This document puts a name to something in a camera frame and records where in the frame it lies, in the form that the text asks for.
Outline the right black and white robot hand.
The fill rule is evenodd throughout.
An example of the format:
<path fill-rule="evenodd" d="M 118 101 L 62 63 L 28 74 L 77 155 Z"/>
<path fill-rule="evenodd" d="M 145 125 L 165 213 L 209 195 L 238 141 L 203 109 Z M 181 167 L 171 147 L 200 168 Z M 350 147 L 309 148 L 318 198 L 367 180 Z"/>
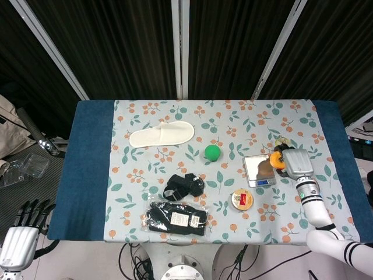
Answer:
<path fill-rule="evenodd" d="M 314 175 L 314 168 L 305 149 L 290 147 L 283 143 L 275 147 L 269 160 L 280 177 L 298 180 Z"/>

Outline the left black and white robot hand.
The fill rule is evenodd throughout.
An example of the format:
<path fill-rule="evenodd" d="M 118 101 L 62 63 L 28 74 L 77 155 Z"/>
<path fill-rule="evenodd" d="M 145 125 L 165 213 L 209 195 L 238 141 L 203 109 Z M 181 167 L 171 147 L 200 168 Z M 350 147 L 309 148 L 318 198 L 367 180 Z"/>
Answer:
<path fill-rule="evenodd" d="M 16 279 L 32 262 L 54 250 L 59 240 L 54 240 L 38 249 L 41 235 L 46 236 L 49 230 L 47 218 L 56 207 L 49 199 L 26 201 L 18 210 L 13 225 L 8 229 L 1 250 L 2 277 Z"/>

